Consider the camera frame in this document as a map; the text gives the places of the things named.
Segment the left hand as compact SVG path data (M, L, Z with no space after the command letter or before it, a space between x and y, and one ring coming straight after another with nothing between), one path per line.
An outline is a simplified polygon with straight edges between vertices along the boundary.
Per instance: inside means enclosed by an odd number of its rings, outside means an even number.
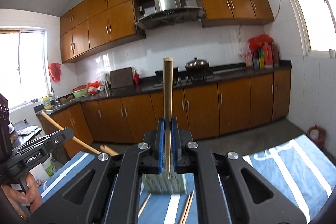
M25 193L4 184L1 185L1 223L27 223L29 213L26 213L20 204L30 204L33 213L42 205L42 196L34 176L29 172L26 177L27 190Z

